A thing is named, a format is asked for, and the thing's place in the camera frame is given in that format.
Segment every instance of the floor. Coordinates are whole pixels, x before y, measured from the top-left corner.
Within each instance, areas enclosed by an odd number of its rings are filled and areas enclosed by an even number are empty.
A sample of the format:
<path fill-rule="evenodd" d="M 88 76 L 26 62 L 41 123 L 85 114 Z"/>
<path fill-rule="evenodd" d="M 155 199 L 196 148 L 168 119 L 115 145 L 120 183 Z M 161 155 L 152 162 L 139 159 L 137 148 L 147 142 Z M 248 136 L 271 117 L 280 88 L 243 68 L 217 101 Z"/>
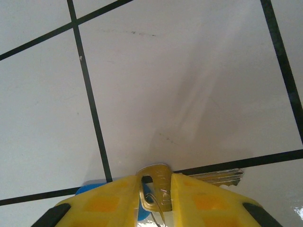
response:
<path fill-rule="evenodd" d="M 3 0 L 0 225 L 166 163 L 303 226 L 303 2 Z"/>

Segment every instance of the black grout line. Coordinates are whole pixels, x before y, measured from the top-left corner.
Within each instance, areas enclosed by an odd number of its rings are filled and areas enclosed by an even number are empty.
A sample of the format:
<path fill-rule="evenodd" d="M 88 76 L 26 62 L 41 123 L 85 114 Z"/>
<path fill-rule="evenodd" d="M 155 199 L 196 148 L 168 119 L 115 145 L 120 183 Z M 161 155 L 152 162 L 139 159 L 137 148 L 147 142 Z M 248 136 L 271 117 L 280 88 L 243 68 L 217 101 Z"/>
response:
<path fill-rule="evenodd" d="M 101 127 L 100 127 L 100 122 L 99 122 L 99 118 L 98 118 L 98 113 L 97 113 L 95 98 L 94 98 L 94 94 L 93 94 L 93 90 L 92 90 L 91 82 L 90 82 L 90 78 L 89 78 L 89 70 L 88 70 L 88 67 L 86 64 L 86 59 L 85 59 L 82 40 L 81 40 L 81 36 L 80 36 L 79 26 L 77 24 L 77 18 L 76 18 L 74 4 L 73 4 L 72 0 L 67 0 L 67 4 L 68 4 L 68 8 L 69 8 L 70 15 L 71 15 L 71 22 L 73 24 L 73 31 L 74 31 L 76 45 L 77 45 L 77 49 L 78 49 L 79 60 L 80 60 L 81 68 L 82 68 L 87 96 L 89 99 L 91 116 L 92 116 L 92 119 L 94 122 L 94 127 L 95 127 L 95 131 L 96 131 L 96 137 L 97 137 L 100 155 L 101 155 L 101 159 L 102 159 L 102 164 L 103 164 L 103 168 L 104 168 L 105 178 L 106 178 L 107 182 L 112 182 L 113 179 L 112 179 L 112 175 L 110 173 L 105 144 L 104 144 L 102 131 L 101 131 Z"/>
<path fill-rule="evenodd" d="M 297 91 L 297 87 L 294 81 L 294 76 L 289 64 L 289 60 L 286 54 L 286 50 L 283 44 L 283 40 L 280 34 L 278 23 L 276 20 L 275 12 L 271 4 L 271 0 L 261 0 L 261 5 L 273 42 L 276 57 L 278 59 L 280 69 L 282 72 L 283 80 L 288 93 L 288 98 L 294 113 L 295 122 L 300 134 L 301 142 L 303 144 L 303 109 L 300 101 L 300 97 Z"/>
<path fill-rule="evenodd" d="M 237 161 L 231 161 L 231 162 L 224 162 L 209 166 L 201 166 L 201 167 L 195 167 L 191 169 L 183 169 L 174 171 L 174 173 L 182 173 L 184 175 L 194 175 L 194 174 L 203 174 L 203 173 L 209 173 L 214 171 L 220 171 L 220 170 L 228 170 L 228 169 L 235 169 L 235 168 L 247 168 L 247 167 L 254 167 L 254 166 L 261 166 L 261 165 L 268 165 L 272 163 L 279 163 L 279 162 L 285 162 L 285 161 L 292 161 L 297 159 L 303 158 L 303 149 L 301 150 L 293 150 L 273 155 L 265 155 L 265 156 L 259 156 L 259 157 L 252 157 L 247 159 L 241 159 Z M 28 201 L 34 201 L 34 200 L 42 200 L 42 199 L 48 199 L 53 197 L 60 197 L 64 195 L 73 195 L 76 193 L 76 191 L 79 189 L 77 188 L 69 188 L 64 190 L 58 190 L 53 192 L 44 192 L 34 195 L 26 195 L 16 198 L 10 198 L 5 200 L 0 200 L 0 206 L 4 205 L 10 205 L 14 203 L 20 203 L 20 202 L 28 202 Z"/>
<path fill-rule="evenodd" d="M 0 200 L 0 206 L 10 205 L 10 204 L 15 204 L 15 203 L 20 203 L 20 202 L 29 202 L 29 201 L 35 201 L 35 200 L 49 199 L 49 198 L 60 197 L 60 196 L 64 196 L 64 195 L 73 195 L 76 193 L 76 191 L 79 188 L 80 187 L 68 188 L 68 189 L 57 190 L 57 191 L 52 191 L 52 192 L 43 192 L 43 193 L 39 193 L 39 194 L 25 195 L 25 196 Z"/>
<path fill-rule="evenodd" d="M 92 20 L 92 19 L 94 19 L 94 18 L 96 18 L 96 17 L 98 17 L 102 14 L 105 14 L 105 13 L 107 13 L 107 12 L 113 10 L 113 9 L 116 9 L 116 8 L 122 6 L 122 5 L 125 5 L 125 4 L 127 4 L 131 1 L 133 1 L 133 0 L 117 0 L 117 1 L 111 3 L 107 6 L 104 6 L 100 9 L 97 9 L 97 10 L 95 10 L 95 11 L 93 11 L 93 12 L 91 12 L 91 13 L 89 13 L 89 14 L 87 14 L 87 15 L 79 18 L 79 19 L 76 19 L 76 21 L 74 21 L 74 23 L 76 23 L 77 25 L 83 24 L 84 22 Z M 45 35 L 42 35 L 42 36 L 40 36 L 40 37 L 38 37 L 38 38 L 36 38 L 32 41 L 29 41 L 29 42 L 27 42 L 27 43 L 25 43 L 21 46 L 18 46 L 18 47 L 14 48 L 14 49 L 12 49 L 8 52 L 5 52 L 5 53 L 1 54 L 0 55 L 0 61 L 6 59 L 8 57 L 11 57 L 11 56 L 15 55 L 16 53 L 24 51 L 24 50 L 26 50 L 26 49 L 28 49 L 32 46 L 35 46 L 35 45 L 37 45 L 37 44 L 39 44 L 43 41 L 46 41 L 46 40 L 48 40 L 48 39 L 50 39 L 50 38 L 52 38 L 56 35 L 59 35 L 63 32 L 66 32 L 67 30 L 69 30 L 71 28 L 72 28 L 72 22 L 70 22 L 66 25 L 63 25 L 60 28 L 57 28 L 57 29 L 55 29 L 55 30 L 53 30 L 49 33 L 46 33 Z"/>
<path fill-rule="evenodd" d="M 60 28 L 57 28 L 57 29 L 55 29 L 55 30 L 53 30 L 53 31 L 51 31 L 49 33 L 46 33 L 45 35 L 42 35 L 42 36 L 40 36 L 40 37 L 38 37 L 38 38 L 36 38 L 36 39 L 34 39 L 32 41 L 29 41 L 26 44 L 23 44 L 23 45 L 21 45 L 19 47 L 16 47 L 15 49 L 12 49 L 12 50 L 10 50 L 10 51 L 8 51 L 6 53 L 1 54 L 0 55 L 0 61 L 4 60 L 4 59 L 6 59 L 6 58 L 8 58 L 10 56 L 13 56 L 16 53 L 24 51 L 24 50 L 26 50 L 26 49 L 28 49 L 28 48 L 30 48 L 32 46 L 35 46 L 35 45 L 37 45 L 37 44 L 39 44 L 39 43 L 41 43 L 41 42 L 43 42 L 45 40 L 48 40 L 48 39 L 50 39 L 50 38 L 52 38 L 52 37 L 54 37 L 56 35 L 59 35 L 59 34 L 65 32 L 65 31 L 67 31 L 67 30 L 69 30 L 71 28 L 72 28 L 72 23 L 71 22 L 68 23 L 68 24 L 66 24 L 66 25 L 63 25 Z"/>
<path fill-rule="evenodd" d="M 97 10 L 95 10 L 95 11 L 93 11 L 93 12 L 91 12 L 91 13 L 89 13 L 89 14 L 81 17 L 81 18 L 79 18 L 77 20 L 77 24 L 78 25 L 83 24 L 83 23 L 85 23 L 85 22 L 87 22 L 89 20 L 92 20 L 95 17 L 98 17 L 98 16 L 100 16 L 102 14 L 105 14 L 105 13 L 107 13 L 109 11 L 112 11 L 113 9 L 116 9 L 116 8 L 118 8 L 118 7 L 122 6 L 122 5 L 125 5 L 125 4 L 127 4 L 127 3 L 131 2 L 131 1 L 133 1 L 133 0 L 117 0 L 117 1 L 111 3 L 111 4 L 107 5 L 107 6 L 104 6 L 104 7 L 100 8 L 100 9 L 97 9 Z"/>
<path fill-rule="evenodd" d="M 175 173 L 183 173 L 185 175 L 194 175 L 194 174 L 202 174 L 202 173 L 209 173 L 214 171 L 220 170 L 227 170 L 227 169 L 235 169 L 235 168 L 247 168 L 253 166 L 261 166 L 267 165 L 272 163 L 278 162 L 285 162 L 291 160 L 297 160 L 303 158 L 303 149 L 301 150 L 293 150 L 283 153 L 277 153 L 273 155 L 265 155 L 259 157 L 251 157 L 231 162 L 224 162 L 209 166 L 201 166 L 191 169 L 183 169 L 175 171 Z"/>

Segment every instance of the white tile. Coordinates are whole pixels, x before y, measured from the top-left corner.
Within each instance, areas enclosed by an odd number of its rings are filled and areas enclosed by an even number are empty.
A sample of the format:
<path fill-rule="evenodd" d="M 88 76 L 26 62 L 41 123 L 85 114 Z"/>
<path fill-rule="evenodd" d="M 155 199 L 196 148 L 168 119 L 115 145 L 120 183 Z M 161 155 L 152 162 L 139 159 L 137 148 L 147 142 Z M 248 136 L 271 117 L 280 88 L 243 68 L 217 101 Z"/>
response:
<path fill-rule="evenodd" d="M 303 101 L 303 1 L 272 0 L 278 26 L 292 68 L 298 93 Z"/>
<path fill-rule="evenodd" d="M 0 54 L 70 21 L 66 1 L 2 0 L 0 6 Z"/>
<path fill-rule="evenodd" d="M 1 227 L 30 227 L 48 209 L 71 196 L 62 196 L 44 200 L 16 203 L 0 206 Z"/>
<path fill-rule="evenodd" d="M 80 25 L 113 177 L 302 148 L 259 1 L 132 1 Z"/>
<path fill-rule="evenodd" d="M 246 168 L 231 191 L 258 201 L 284 227 L 303 225 L 303 160 Z"/>
<path fill-rule="evenodd" d="M 104 179 L 73 32 L 0 61 L 0 199 Z"/>
<path fill-rule="evenodd" d="M 77 14 L 77 18 L 85 16 L 99 8 L 102 8 L 116 0 L 74 0 L 74 6 Z"/>

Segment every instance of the blue plastic part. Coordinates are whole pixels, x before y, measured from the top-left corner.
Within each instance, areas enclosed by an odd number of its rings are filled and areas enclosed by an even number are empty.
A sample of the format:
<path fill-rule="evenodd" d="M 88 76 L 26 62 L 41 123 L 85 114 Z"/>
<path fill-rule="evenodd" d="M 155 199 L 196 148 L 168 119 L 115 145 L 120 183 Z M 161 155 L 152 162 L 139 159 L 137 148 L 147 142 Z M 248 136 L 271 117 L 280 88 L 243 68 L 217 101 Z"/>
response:
<path fill-rule="evenodd" d="M 75 195 L 81 194 L 83 192 L 87 192 L 89 190 L 103 186 L 105 184 L 106 183 L 93 183 L 93 184 L 88 184 L 88 185 L 82 186 L 77 190 Z M 144 193 L 151 192 L 150 188 L 146 184 L 143 184 L 143 189 L 144 189 Z M 149 211 L 143 209 L 141 201 L 140 201 L 139 202 L 139 211 L 138 211 L 138 221 L 142 221 L 142 220 L 146 219 L 149 216 L 149 214 L 150 214 Z"/>

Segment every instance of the yellow object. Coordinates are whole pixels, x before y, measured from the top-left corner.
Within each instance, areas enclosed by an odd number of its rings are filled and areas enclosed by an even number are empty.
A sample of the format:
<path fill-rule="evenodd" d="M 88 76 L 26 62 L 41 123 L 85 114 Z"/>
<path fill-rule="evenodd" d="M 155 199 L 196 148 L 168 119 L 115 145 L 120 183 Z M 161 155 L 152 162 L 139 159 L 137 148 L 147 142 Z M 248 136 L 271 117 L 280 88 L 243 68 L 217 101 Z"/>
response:
<path fill-rule="evenodd" d="M 260 227 L 244 209 L 256 201 L 182 174 L 172 174 L 171 200 L 176 227 Z"/>
<path fill-rule="evenodd" d="M 163 212 L 171 211 L 171 200 L 170 200 L 170 182 L 171 182 L 171 170 L 169 166 L 165 164 L 155 164 L 140 169 L 137 172 L 138 180 L 141 181 L 142 177 L 150 176 L 153 181 L 154 196 L 157 200 L 157 204 L 149 203 L 146 201 L 143 191 L 143 185 L 140 184 L 140 198 L 142 207 L 145 210 L 157 212 L 159 208 Z"/>
<path fill-rule="evenodd" d="M 61 201 L 70 210 L 56 227 L 135 227 L 138 218 L 139 182 L 124 177 Z"/>

